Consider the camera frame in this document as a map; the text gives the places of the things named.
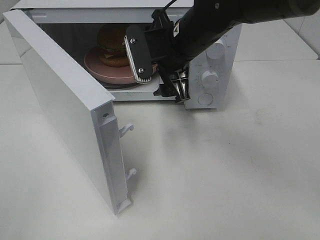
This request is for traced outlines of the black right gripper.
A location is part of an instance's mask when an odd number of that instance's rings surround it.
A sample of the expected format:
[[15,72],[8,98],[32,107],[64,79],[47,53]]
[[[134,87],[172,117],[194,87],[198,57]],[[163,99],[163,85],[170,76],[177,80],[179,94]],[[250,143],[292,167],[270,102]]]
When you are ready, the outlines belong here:
[[162,84],[153,92],[154,96],[164,98],[175,97],[176,103],[185,102],[190,99],[189,93],[189,67],[182,69],[195,56],[187,52],[189,47],[183,45],[188,34],[193,30],[194,22],[182,22],[182,36],[174,37],[174,22],[170,20],[167,12],[156,9],[151,17],[153,22],[144,32],[151,61],[157,63]]

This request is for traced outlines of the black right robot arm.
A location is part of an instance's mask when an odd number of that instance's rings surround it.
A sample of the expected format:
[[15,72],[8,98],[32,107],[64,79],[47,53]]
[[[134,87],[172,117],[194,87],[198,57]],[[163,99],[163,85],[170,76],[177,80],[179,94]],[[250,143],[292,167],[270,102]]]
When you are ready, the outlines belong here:
[[157,64],[163,81],[160,92],[174,94],[179,102],[190,98],[189,84],[176,83],[171,76],[184,71],[233,27],[310,16],[320,9],[318,0],[195,0],[177,22],[172,22],[166,10],[173,3],[151,15],[153,22],[145,32],[151,57],[146,66]]

